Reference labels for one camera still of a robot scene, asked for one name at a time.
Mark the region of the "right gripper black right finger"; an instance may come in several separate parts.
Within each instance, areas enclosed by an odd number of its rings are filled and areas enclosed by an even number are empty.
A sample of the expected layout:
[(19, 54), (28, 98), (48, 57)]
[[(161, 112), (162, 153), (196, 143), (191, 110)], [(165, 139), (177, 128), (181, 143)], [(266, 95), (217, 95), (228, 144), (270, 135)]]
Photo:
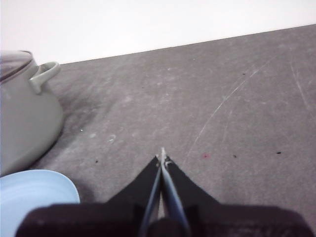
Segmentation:
[(203, 233), (201, 213), (220, 202), (195, 184), (161, 149), (162, 196), (167, 218), (180, 224), (184, 236)]

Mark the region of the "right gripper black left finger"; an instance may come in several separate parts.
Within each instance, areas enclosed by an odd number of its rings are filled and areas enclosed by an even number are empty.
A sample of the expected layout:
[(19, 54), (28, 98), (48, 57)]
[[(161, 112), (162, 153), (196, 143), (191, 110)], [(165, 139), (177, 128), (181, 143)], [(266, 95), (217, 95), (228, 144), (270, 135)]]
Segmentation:
[(158, 218), (161, 167), (154, 157), (136, 178), (106, 202), (115, 237), (144, 237)]

